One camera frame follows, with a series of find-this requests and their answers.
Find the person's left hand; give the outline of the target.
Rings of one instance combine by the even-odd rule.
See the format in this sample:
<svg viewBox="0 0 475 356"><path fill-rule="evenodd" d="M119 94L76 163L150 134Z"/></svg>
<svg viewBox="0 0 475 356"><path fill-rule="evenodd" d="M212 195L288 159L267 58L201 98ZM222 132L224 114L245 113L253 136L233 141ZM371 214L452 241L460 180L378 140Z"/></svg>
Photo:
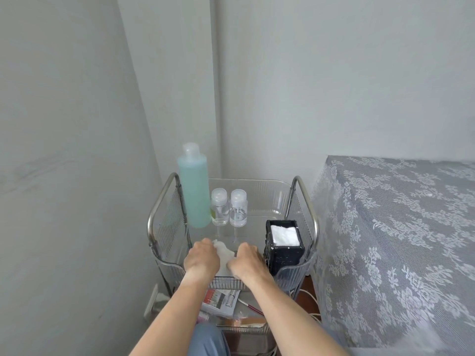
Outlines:
<svg viewBox="0 0 475 356"><path fill-rule="evenodd" d="M185 285L208 286L220 269L220 258L212 241L204 238L193 244L184 260Z"/></svg>

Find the person's right hand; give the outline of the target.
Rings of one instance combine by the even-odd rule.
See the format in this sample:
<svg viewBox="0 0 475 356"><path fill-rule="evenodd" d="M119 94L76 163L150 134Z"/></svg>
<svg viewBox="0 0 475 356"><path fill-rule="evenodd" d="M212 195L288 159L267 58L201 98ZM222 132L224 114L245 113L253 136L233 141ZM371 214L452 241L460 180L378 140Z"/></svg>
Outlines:
<svg viewBox="0 0 475 356"><path fill-rule="evenodd" d="M227 262L227 268L232 275L243 281L249 289L270 277L262 256L258 252L257 246L249 243L242 243L236 256Z"/></svg>

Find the white cotton pad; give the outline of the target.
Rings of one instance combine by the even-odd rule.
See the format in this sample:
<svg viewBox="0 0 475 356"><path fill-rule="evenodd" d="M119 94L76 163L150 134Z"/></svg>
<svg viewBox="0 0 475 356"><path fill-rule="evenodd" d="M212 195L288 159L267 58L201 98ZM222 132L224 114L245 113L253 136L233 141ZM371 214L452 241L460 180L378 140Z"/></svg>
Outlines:
<svg viewBox="0 0 475 356"><path fill-rule="evenodd" d="M234 275L232 271L228 268L228 262L236 258L235 252L229 250L225 243L222 241L213 240L212 243L217 251L220 262L220 267L217 274L215 275L215 278L233 277Z"/></svg>

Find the person's left forearm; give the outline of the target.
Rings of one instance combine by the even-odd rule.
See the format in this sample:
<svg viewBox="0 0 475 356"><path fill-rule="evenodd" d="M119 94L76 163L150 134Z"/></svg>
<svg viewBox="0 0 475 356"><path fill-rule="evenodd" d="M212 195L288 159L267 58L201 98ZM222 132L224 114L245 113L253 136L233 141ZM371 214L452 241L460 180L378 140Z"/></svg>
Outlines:
<svg viewBox="0 0 475 356"><path fill-rule="evenodd" d="M193 266L186 271L178 290L129 356L187 356L210 276L204 266Z"/></svg>

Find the person's right forearm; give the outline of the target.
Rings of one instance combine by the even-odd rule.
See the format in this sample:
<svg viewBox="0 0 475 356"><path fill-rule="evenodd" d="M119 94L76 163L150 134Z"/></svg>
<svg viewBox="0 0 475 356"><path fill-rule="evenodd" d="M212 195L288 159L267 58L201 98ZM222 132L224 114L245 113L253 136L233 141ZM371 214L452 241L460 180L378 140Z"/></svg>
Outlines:
<svg viewBox="0 0 475 356"><path fill-rule="evenodd" d="M270 274L240 276L266 318L282 356L349 356L300 305L277 287Z"/></svg>

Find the clear plastic trolley cart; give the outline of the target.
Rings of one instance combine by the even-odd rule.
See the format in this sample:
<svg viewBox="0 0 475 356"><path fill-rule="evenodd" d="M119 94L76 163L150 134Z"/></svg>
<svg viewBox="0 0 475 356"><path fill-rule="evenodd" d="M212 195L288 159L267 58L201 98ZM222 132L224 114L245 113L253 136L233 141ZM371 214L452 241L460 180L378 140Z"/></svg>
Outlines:
<svg viewBox="0 0 475 356"><path fill-rule="evenodd" d="M185 213L182 182L177 173L171 173L153 205L147 220L147 237L163 285L171 297L178 289L184 275L183 262L195 241L203 238L217 239L236 252L242 242L265 249L265 224L267 220L294 220L299 228L305 253L295 266L283 267L274 276L282 291L296 300L305 276L310 273L316 259L319 225L311 198L300 176L292 184L265 179L209 179L210 190L222 187L228 194L235 189L247 193L248 216L246 224L234 227L230 223L216 226L212 222L204 228L193 228ZM239 300L258 308L257 302L244 283L233 277L216 277L211 288L241 290ZM260 327L237 325L238 321L262 318L248 306L237 302L236 321L209 317L230 341L233 356L271 356L276 342L268 324Z"/></svg>

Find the black square holder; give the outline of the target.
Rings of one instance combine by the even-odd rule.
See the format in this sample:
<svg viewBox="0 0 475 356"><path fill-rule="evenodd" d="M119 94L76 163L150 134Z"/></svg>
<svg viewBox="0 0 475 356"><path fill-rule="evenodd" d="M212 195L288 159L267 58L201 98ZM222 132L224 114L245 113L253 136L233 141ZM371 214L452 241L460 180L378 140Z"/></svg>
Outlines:
<svg viewBox="0 0 475 356"><path fill-rule="evenodd" d="M300 246L297 247L276 247L272 242L270 226L278 225L284 227L296 227L300 238ZM266 238L264 248L264 258L272 276L276 276L280 269L288 266L296 266L300 263L306 248L300 235L299 227L295 220L267 220L265 224Z"/></svg>

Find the red thin stick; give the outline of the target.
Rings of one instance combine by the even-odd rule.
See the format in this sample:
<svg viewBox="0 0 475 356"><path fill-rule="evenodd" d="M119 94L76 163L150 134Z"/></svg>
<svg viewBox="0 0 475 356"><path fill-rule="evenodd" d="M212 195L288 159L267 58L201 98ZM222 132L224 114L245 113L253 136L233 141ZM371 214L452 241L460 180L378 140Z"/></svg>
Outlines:
<svg viewBox="0 0 475 356"><path fill-rule="evenodd" d="M249 304L248 302L242 300L242 299L237 299L237 301L243 305L245 305L248 309L252 310L253 312L261 315L261 316L264 316L263 312L261 310L259 310L258 308L254 307L253 305Z"/></svg>

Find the red and white packet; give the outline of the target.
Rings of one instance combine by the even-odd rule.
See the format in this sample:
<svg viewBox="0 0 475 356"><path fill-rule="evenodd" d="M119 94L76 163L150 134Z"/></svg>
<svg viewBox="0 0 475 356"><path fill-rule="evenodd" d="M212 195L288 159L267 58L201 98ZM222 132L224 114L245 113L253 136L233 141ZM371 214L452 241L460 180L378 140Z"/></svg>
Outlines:
<svg viewBox="0 0 475 356"><path fill-rule="evenodd" d="M238 289L208 289L201 310L213 316L233 318L240 292Z"/></svg>

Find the stack of white cotton pads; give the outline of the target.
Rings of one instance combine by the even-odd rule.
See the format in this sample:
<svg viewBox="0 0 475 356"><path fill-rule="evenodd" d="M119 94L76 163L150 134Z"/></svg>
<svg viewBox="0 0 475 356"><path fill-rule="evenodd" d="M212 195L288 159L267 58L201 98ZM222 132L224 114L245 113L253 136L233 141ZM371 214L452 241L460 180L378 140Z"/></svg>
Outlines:
<svg viewBox="0 0 475 356"><path fill-rule="evenodd" d="M300 246L300 238L296 227L270 226L272 242L276 247Z"/></svg>

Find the small clear bottle yellowish liquid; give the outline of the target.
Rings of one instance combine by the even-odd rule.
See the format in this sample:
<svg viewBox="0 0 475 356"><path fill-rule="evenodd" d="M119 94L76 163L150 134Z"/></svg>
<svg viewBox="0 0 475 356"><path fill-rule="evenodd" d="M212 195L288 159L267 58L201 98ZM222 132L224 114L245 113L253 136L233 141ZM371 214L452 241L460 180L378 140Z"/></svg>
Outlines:
<svg viewBox="0 0 475 356"><path fill-rule="evenodd" d="M215 226L224 226L229 221L228 193L224 188L211 192L211 220Z"/></svg>

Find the tall green liquid bottle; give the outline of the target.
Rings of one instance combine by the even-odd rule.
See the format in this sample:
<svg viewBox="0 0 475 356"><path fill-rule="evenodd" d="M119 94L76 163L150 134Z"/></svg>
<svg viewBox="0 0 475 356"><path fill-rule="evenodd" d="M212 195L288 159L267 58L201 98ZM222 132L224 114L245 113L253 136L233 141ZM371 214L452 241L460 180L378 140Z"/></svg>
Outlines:
<svg viewBox="0 0 475 356"><path fill-rule="evenodd" d="M183 145L178 166L188 224L204 228L211 222L207 158L197 143L189 142Z"/></svg>

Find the person's blue-grey trousers leg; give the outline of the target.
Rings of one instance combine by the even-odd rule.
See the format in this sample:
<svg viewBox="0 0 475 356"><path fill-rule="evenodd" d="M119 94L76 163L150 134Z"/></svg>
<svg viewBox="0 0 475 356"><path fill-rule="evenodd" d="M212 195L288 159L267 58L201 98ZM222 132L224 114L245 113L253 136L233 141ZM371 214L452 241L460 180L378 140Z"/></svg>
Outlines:
<svg viewBox="0 0 475 356"><path fill-rule="evenodd" d="M231 356L231 353L221 329L210 323L198 323L187 356Z"/></svg>

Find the grey lace tablecloth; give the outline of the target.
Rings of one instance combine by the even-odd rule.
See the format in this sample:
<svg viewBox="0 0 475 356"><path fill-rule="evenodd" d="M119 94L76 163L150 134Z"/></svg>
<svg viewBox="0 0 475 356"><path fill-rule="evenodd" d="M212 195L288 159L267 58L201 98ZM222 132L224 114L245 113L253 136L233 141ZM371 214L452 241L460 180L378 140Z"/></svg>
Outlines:
<svg viewBox="0 0 475 356"><path fill-rule="evenodd" d="M312 280L338 341L475 356L475 161L328 156Z"/></svg>

